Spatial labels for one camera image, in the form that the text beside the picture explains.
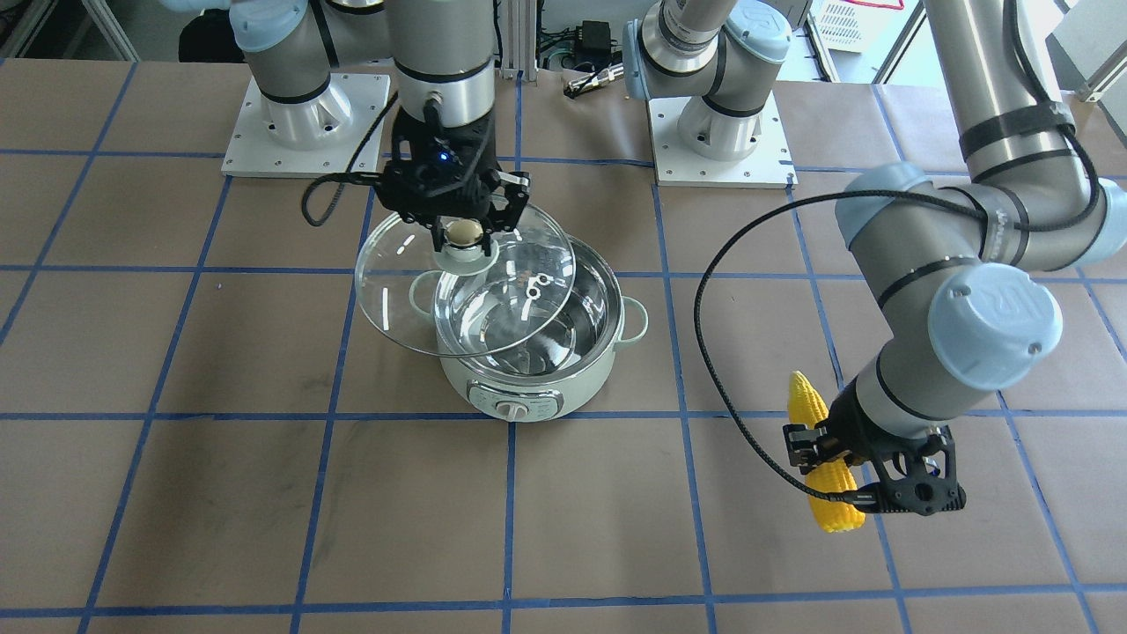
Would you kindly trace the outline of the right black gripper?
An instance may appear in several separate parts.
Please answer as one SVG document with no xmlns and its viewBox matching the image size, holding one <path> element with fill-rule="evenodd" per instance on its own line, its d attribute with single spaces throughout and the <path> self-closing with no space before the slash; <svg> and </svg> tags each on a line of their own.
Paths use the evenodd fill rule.
<svg viewBox="0 0 1127 634">
<path fill-rule="evenodd" d="M 400 108 L 392 122 L 392 157 L 379 173 L 378 198 L 384 209 L 431 227 L 435 253 L 446 248 L 444 217 L 474 218 L 483 229 L 483 255 L 492 256 L 495 232 L 511 232 L 530 198 L 529 172 L 507 173 L 496 157 L 496 117 L 486 111 L 463 126 L 415 119 Z M 504 189 L 497 209 L 492 194 Z"/>
</svg>

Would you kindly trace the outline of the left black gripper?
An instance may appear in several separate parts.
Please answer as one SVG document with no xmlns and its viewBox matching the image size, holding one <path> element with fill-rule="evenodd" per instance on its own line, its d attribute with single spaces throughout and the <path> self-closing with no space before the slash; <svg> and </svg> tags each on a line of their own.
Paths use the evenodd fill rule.
<svg viewBox="0 0 1127 634">
<path fill-rule="evenodd" d="M 878 481 L 852 490 L 823 490 L 809 484 L 814 517 L 933 515 L 965 508 L 967 497 L 957 477 L 950 426 L 933 428 L 917 439 L 895 436 L 870 420 L 853 387 L 835 398 L 822 426 L 784 425 L 790 465 L 816 468 L 842 461 L 852 467 L 868 461 Z"/>
</svg>

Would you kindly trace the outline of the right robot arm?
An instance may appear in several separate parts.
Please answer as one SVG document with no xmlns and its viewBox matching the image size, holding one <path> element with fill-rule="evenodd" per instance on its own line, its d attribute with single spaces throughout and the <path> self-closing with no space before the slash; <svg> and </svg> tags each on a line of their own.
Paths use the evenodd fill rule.
<svg viewBox="0 0 1127 634">
<path fill-rule="evenodd" d="M 494 236 L 518 227 L 527 173 L 504 172 L 496 157 L 491 1 L 225 1 L 233 41 L 266 101 L 270 136 L 290 148 L 323 144 L 345 130 L 349 109 L 335 68 L 394 62 L 392 157 L 381 170 L 349 164 L 307 185 L 369 186 L 384 209 L 420 225 L 434 250 L 495 253 Z"/>
</svg>

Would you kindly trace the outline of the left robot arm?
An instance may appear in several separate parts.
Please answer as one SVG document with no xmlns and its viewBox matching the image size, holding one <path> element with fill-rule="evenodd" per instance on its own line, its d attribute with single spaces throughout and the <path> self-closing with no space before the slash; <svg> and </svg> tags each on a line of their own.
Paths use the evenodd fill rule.
<svg viewBox="0 0 1127 634">
<path fill-rule="evenodd" d="M 949 422 L 1022 381 L 1061 340 L 1032 273 L 1122 249 L 1124 191 L 1095 175 L 1026 1 L 926 1 L 970 184 L 866 170 L 832 200 L 891 337 L 813 426 L 786 425 L 782 477 L 860 512 L 959 510 Z"/>
</svg>

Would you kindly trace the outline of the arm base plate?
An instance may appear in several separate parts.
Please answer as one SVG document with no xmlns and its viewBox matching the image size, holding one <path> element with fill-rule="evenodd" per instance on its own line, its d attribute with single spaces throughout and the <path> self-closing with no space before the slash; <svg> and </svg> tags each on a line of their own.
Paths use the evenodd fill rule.
<svg viewBox="0 0 1127 634">
<path fill-rule="evenodd" d="M 274 102 L 251 80 L 221 172 L 232 177 L 314 178 L 339 173 L 391 93 L 390 75 L 332 73 L 305 104 Z"/>
<path fill-rule="evenodd" d="M 784 124 L 770 92 L 764 108 L 736 119 L 700 97 L 647 102 L 656 184 L 682 188 L 786 188 L 798 184 Z"/>
</svg>

